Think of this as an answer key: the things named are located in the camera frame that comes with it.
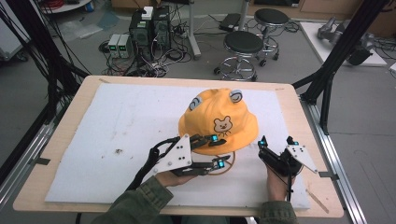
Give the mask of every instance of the yellow bucket hat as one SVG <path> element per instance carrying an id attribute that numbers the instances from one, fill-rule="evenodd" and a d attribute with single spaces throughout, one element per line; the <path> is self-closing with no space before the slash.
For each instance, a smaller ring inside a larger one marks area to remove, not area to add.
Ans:
<path id="1" fill-rule="evenodd" d="M 198 147 L 194 152 L 221 155 L 250 144 L 259 133 L 256 116 L 248 111 L 240 90 L 212 89 L 199 93 L 178 122 L 180 136 L 212 135 L 227 142 Z"/>

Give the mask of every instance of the stool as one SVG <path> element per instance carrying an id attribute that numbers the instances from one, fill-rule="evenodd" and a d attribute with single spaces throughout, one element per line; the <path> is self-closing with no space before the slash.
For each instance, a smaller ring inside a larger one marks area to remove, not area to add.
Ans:
<path id="1" fill-rule="evenodd" d="M 260 66 L 265 66 L 268 52 L 273 52 L 276 50 L 276 54 L 274 55 L 273 59 L 277 60 L 279 57 L 279 44 L 268 35 L 270 33 L 269 29 L 283 27 L 289 22 L 289 17 L 285 13 L 276 9 L 262 8 L 254 13 L 254 20 L 258 24 L 264 26 L 264 30 L 262 30 L 262 42 L 264 43 L 262 52 L 264 52 L 264 58 L 260 61 Z"/>
<path id="2" fill-rule="evenodd" d="M 251 78 L 257 80 L 254 65 L 247 59 L 253 58 L 263 48 L 262 40 L 253 33 L 234 31 L 224 37 L 224 48 L 234 54 L 215 68 L 215 74 L 222 74 L 221 80 L 228 77 L 231 80 L 242 81 Z"/>

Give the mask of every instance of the sleeve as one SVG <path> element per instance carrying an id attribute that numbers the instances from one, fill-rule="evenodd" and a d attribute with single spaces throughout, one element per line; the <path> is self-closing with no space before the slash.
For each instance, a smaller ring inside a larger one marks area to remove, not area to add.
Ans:
<path id="1" fill-rule="evenodd" d="M 152 176 L 136 190 L 121 194 L 92 224 L 150 223 L 172 198 L 173 194 Z"/>
<path id="2" fill-rule="evenodd" d="M 262 204 L 260 224 L 297 224 L 297 217 L 289 202 L 266 202 Z"/>

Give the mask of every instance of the wooden table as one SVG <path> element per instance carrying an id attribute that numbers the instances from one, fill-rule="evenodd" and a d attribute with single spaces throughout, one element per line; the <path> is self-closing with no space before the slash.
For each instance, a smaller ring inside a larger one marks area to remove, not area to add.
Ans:
<path id="1" fill-rule="evenodd" d="M 105 212 L 109 208 L 110 204 L 102 203 L 45 202 L 45 197 L 55 177 L 58 164 L 101 83 L 274 91 L 281 106 L 289 134 L 293 136 L 294 139 L 304 139 L 304 144 L 309 148 L 310 155 L 318 170 L 320 172 L 327 171 L 314 135 L 297 97 L 297 93 L 290 84 L 90 76 L 85 78 L 78 93 L 68 107 L 59 126 L 41 155 L 41 158 L 49 159 L 50 163 L 48 165 L 37 164 L 35 166 L 14 202 L 15 210 L 37 212 Z M 303 169 L 301 175 L 304 177 L 304 184 L 311 203 L 311 209 L 297 211 L 296 214 L 298 217 L 341 217 L 344 214 L 330 178 L 321 178 L 318 174 L 314 174 L 308 169 Z M 162 210 L 162 214 L 247 217 L 257 216 L 259 214 L 259 209 L 166 206 Z"/>

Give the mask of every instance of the human hand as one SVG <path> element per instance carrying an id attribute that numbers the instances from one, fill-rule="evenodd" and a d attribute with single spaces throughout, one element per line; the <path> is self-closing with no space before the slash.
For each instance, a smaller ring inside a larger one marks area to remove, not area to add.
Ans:
<path id="1" fill-rule="evenodd" d="M 174 187 L 189 182 L 191 179 L 197 177 L 197 175 L 177 176 L 170 171 L 165 171 L 156 174 L 155 177 L 164 187 Z"/>
<path id="2" fill-rule="evenodd" d="M 285 201 L 288 194 L 288 178 L 282 176 L 274 171 L 270 166 L 267 167 L 267 189 L 268 189 L 268 201 Z"/>

